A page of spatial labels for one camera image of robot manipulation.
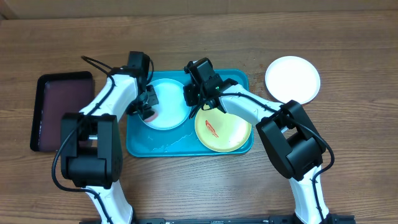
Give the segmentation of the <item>pink and green sponge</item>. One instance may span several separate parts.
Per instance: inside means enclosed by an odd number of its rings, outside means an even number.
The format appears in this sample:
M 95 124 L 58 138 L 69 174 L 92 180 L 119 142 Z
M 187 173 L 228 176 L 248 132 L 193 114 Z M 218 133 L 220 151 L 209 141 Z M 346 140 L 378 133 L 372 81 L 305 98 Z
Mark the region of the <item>pink and green sponge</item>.
M 142 120 L 146 123 L 153 121 L 158 117 L 158 112 L 156 110 L 147 110 L 142 115 Z

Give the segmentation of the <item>light blue plate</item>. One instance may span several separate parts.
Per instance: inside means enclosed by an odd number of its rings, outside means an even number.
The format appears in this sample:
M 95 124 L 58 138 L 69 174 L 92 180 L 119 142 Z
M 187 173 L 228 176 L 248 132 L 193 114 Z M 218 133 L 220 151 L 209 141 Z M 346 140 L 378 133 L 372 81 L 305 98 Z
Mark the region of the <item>light blue plate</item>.
M 152 121 L 142 121 L 156 130 L 169 130 L 181 125 L 190 114 L 191 108 L 186 105 L 183 96 L 183 84 L 169 78 L 150 82 L 154 87 L 158 104 L 152 106 L 156 117 Z

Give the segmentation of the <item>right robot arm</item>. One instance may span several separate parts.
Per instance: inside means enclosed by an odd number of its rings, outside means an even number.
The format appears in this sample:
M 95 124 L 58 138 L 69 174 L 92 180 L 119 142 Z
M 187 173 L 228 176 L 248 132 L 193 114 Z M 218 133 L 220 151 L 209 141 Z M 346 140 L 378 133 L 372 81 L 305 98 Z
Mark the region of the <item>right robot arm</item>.
M 330 223 L 320 176 L 324 152 L 331 147 L 320 136 L 301 104 L 276 103 L 247 91 L 231 78 L 222 79 L 208 58 L 190 61 L 184 72 L 191 82 L 183 94 L 194 117 L 205 105 L 236 115 L 257 129 L 271 164 L 289 180 L 295 200 L 295 221 Z

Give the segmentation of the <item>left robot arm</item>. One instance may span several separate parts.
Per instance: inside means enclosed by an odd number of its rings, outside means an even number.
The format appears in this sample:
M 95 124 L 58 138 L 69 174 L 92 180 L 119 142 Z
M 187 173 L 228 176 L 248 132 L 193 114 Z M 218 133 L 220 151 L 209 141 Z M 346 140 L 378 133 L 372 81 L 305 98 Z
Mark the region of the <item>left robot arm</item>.
M 121 67 L 87 56 L 82 59 L 107 76 L 106 84 L 86 107 L 63 115 L 52 180 L 66 192 L 88 194 L 100 223 L 137 223 L 119 181 L 123 152 L 118 123 L 124 113 L 136 114 L 145 122 L 157 117 L 153 107 L 159 101 L 150 85 L 153 62 L 144 52 L 135 51 Z

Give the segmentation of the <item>white plate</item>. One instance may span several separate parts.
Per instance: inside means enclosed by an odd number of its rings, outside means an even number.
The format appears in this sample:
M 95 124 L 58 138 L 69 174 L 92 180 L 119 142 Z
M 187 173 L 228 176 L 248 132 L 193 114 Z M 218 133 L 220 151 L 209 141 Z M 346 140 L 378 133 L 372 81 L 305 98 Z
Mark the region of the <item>white plate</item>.
M 320 91 L 318 70 L 308 60 L 285 56 L 273 61 L 265 72 L 268 92 L 278 101 L 297 101 L 301 105 L 312 101 Z

